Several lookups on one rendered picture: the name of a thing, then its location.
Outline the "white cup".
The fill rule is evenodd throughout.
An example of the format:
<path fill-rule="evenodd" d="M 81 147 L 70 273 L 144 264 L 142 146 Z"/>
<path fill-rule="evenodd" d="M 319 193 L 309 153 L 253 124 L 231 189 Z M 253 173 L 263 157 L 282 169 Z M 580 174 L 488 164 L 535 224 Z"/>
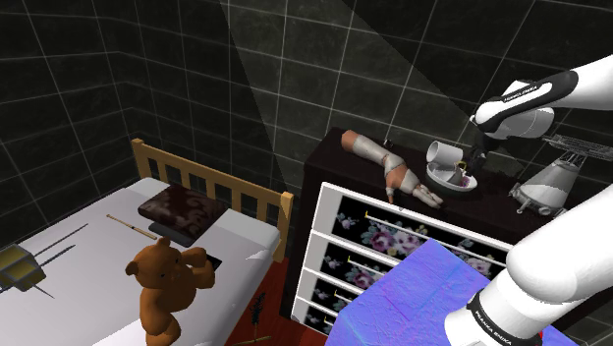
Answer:
<path fill-rule="evenodd" d="M 463 154 L 458 147 L 435 141 L 426 153 L 427 169 L 442 182 L 460 185 L 466 168 Z"/>

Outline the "white bowl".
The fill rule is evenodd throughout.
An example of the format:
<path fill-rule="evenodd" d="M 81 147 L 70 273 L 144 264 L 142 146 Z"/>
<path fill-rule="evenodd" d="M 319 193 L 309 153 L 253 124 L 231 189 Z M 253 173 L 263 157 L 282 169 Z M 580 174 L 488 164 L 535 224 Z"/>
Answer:
<path fill-rule="evenodd" d="M 450 178 L 445 180 L 444 175 L 447 171 L 440 170 L 439 166 L 433 162 L 426 165 L 427 177 L 438 184 L 439 186 L 460 193 L 467 193 L 474 190 L 477 186 L 475 177 L 468 176 L 462 168 L 457 168 L 455 171 L 450 171 Z"/>

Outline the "grey cone space capsule model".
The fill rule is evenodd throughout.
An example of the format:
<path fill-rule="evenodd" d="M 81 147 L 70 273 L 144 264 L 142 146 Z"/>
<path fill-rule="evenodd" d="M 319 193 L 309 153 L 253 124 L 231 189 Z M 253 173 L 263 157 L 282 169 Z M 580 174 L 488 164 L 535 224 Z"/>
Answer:
<path fill-rule="evenodd" d="M 548 166 L 526 180 L 516 183 L 508 196 L 520 206 L 517 214 L 531 209 L 542 216 L 557 217 L 565 213 L 564 204 L 588 158 L 613 161 L 613 147 L 562 135 L 543 138 L 554 148 L 564 151 Z"/>

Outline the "mannequin arm with grey sleeve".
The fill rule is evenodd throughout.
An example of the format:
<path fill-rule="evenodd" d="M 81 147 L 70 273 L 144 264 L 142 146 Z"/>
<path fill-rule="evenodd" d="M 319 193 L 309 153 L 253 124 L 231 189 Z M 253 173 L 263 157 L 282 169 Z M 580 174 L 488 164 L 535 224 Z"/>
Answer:
<path fill-rule="evenodd" d="M 440 208 L 443 200 L 422 184 L 406 161 L 366 136 L 347 130 L 341 138 L 345 151 L 379 164 L 384 169 L 385 192 L 390 203 L 397 190 L 411 195 L 430 207 Z"/>

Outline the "floral chest of drawers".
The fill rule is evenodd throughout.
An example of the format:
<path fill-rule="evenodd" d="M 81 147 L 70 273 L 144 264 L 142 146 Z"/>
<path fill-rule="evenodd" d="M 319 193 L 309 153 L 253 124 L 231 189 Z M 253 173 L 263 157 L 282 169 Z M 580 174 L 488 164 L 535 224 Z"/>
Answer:
<path fill-rule="evenodd" d="M 384 192 L 383 168 L 343 150 L 343 133 L 342 129 L 331 129 L 304 163 L 300 219 L 295 230 L 279 311 L 285 318 L 290 316 L 297 293 L 299 267 L 307 250 L 307 238 L 321 184 L 328 182 L 382 202 L 388 201 Z M 508 196 L 509 190 L 517 182 L 515 178 L 503 173 L 482 171 L 476 179 L 478 186 L 473 192 L 457 198 L 440 193 L 444 200 L 440 209 L 431 208 L 402 193 L 394 198 L 395 206 L 511 245 L 550 220 L 533 212 L 516 213 L 518 204 Z M 590 298 L 558 319 L 554 326 L 583 341 L 600 333 L 610 333 L 613 331 L 613 288 Z"/>

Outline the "blue purple robot stand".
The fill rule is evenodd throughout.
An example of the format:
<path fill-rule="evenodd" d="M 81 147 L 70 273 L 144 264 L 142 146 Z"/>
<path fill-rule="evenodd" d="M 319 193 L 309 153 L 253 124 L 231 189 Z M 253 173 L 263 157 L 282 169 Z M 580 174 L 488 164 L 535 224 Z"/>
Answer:
<path fill-rule="evenodd" d="M 510 346 L 466 309 L 488 283 L 429 240 L 340 312 L 325 346 Z"/>

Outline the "black feather brush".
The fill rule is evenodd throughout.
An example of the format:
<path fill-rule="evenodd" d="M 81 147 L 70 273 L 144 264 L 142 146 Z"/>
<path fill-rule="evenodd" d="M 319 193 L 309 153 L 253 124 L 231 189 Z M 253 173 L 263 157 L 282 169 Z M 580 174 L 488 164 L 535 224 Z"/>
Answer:
<path fill-rule="evenodd" d="M 265 301 L 266 293 L 262 292 L 257 295 L 252 302 L 252 305 L 249 307 L 251 312 L 251 325 L 253 326 L 253 340 L 257 339 L 257 328 L 260 321 L 260 315 L 263 311 L 263 304 Z"/>

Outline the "wooden stick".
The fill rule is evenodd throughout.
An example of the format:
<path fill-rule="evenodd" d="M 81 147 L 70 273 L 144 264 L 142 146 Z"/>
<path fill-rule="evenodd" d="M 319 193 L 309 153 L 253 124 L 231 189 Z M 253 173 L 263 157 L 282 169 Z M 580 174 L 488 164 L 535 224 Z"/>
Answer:
<path fill-rule="evenodd" d="M 132 230 L 142 234 L 143 236 L 145 236 L 145 237 L 147 237 L 147 238 L 149 238 L 151 240 L 157 240 L 158 239 L 158 237 L 156 237 L 155 235 L 153 235 L 153 234 L 151 234 L 151 233 L 149 233 L 147 231 L 144 231 L 144 230 L 142 230 L 142 229 L 140 229 L 140 228 L 138 228 L 138 227 L 136 227 L 136 226 L 134 226 L 134 225 L 132 225 L 132 224 L 130 224 L 128 222 L 125 222 L 125 221 L 123 221 L 123 220 L 121 220 L 121 219 L 119 219 L 119 218 L 117 218 L 117 217 L 115 217 L 115 216 L 113 216 L 111 214 L 106 214 L 106 217 L 108 217 L 108 218 L 110 218 L 110 219 L 112 219 L 112 220 L 114 220 L 116 222 L 121 223 L 122 225 L 124 225 L 124 226 L 126 226 L 126 227 L 128 227 L 128 228 L 130 228 L 130 229 L 132 229 Z"/>
<path fill-rule="evenodd" d="M 232 344 L 232 346 L 250 345 L 250 344 L 254 344 L 254 343 L 257 343 L 257 342 L 266 341 L 266 340 L 270 340 L 270 339 L 272 339 L 272 336 L 267 335 L 267 336 L 257 337 L 257 338 L 254 338 L 254 339 L 250 339 L 250 340 L 245 340 L 245 341 L 241 341 L 241 342 L 238 342 L 238 343 L 234 343 L 234 344 Z"/>

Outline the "dark brown patterned pillow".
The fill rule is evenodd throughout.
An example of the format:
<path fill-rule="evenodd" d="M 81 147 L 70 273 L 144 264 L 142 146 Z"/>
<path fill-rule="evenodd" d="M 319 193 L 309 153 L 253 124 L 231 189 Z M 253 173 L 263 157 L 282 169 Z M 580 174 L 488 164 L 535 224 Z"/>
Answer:
<path fill-rule="evenodd" d="M 180 185 L 171 185 L 141 204 L 138 213 L 175 230 L 203 235 L 226 210 L 223 202 Z"/>

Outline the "brown teddy bear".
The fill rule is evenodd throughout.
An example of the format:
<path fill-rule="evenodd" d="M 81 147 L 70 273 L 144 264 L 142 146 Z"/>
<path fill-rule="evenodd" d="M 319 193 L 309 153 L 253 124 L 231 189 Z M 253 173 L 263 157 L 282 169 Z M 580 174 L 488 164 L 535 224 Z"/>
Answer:
<path fill-rule="evenodd" d="M 196 291 L 214 286 L 215 272 L 207 251 L 194 247 L 183 252 L 167 237 L 144 247 L 125 272 L 142 287 L 139 319 L 146 346 L 171 346 L 181 336 L 174 313 L 188 308 Z"/>

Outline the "wooden bed with white mattress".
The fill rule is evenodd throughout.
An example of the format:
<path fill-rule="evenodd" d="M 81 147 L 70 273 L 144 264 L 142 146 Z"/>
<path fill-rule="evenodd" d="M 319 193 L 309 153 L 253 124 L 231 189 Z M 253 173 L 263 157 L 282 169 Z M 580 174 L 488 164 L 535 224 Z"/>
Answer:
<path fill-rule="evenodd" d="M 0 346 L 145 346 L 139 320 L 140 285 L 125 267 L 142 248 L 155 243 L 116 222 L 111 214 L 144 231 L 148 219 L 140 204 L 168 185 L 166 169 L 177 168 L 184 186 L 192 176 L 232 192 L 232 207 L 196 245 L 222 260 L 216 283 L 199 291 L 176 318 L 182 328 L 174 346 L 224 346 L 270 265 L 284 256 L 293 195 L 267 188 L 132 141 L 141 178 L 128 188 L 91 204 L 22 243 L 36 254 L 60 238 L 87 226 L 37 257 L 39 262 L 72 249 L 43 268 L 35 288 L 0 294 Z"/>

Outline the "gold satellite model with rods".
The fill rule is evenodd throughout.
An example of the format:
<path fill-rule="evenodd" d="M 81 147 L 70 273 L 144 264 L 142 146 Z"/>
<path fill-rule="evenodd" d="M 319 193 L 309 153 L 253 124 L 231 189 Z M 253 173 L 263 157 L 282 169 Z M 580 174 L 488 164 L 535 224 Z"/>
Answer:
<path fill-rule="evenodd" d="M 32 254 L 27 251 L 23 247 L 18 244 L 9 245 L 0 250 L 0 294 L 10 290 L 11 288 L 16 288 L 21 292 L 26 292 L 31 288 L 35 288 L 42 292 L 43 294 L 52 297 L 51 294 L 43 290 L 38 286 L 38 283 L 46 278 L 46 274 L 43 271 L 43 268 L 56 260 L 67 251 L 72 249 L 74 245 L 71 245 L 57 254 L 51 256 L 49 259 L 38 262 L 37 257 L 42 255 L 44 252 L 50 250 L 54 246 L 60 244 L 62 241 L 68 239 L 69 237 L 75 235 L 82 229 L 87 226 L 87 223 L 75 231 L 69 233 L 68 235 L 60 238 L 55 241 L 51 245 L 43 248 L 36 254 Z"/>

